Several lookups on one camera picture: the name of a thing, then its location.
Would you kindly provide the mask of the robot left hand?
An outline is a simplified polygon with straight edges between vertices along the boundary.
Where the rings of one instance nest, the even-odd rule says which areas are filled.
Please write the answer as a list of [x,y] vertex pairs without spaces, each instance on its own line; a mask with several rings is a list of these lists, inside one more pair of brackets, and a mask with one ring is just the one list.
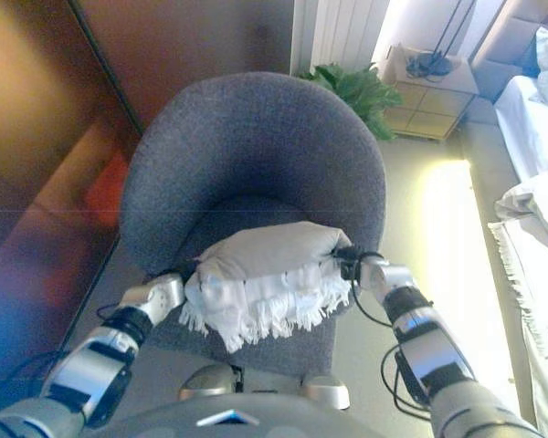
[[158,279],[163,276],[178,275],[183,280],[185,284],[191,275],[195,272],[197,266],[200,264],[199,260],[195,257],[186,258],[180,261],[177,261],[173,266],[161,271],[155,279]]

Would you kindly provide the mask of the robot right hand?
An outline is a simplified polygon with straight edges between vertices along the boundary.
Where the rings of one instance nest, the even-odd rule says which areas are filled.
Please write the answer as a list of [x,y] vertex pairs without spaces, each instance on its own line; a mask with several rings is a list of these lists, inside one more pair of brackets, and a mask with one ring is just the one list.
[[344,247],[336,247],[332,250],[332,256],[343,261],[348,261],[350,263],[357,261],[363,249],[358,245],[349,245]]

